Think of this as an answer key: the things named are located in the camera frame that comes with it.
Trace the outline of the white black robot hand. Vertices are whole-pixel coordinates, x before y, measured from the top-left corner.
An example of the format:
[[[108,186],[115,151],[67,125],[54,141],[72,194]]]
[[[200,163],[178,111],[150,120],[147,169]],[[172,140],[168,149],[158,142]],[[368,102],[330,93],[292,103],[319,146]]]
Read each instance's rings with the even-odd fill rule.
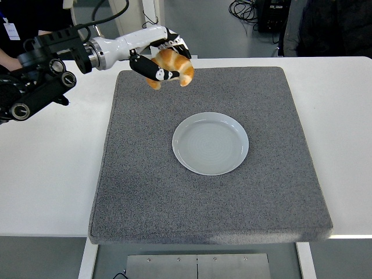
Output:
[[[110,69],[117,61],[127,60],[132,70],[154,86],[166,80],[179,80],[185,87],[194,77],[186,43],[164,26],[142,29],[113,40],[96,37],[88,45],[95,55],[92,66],[98,70]]]

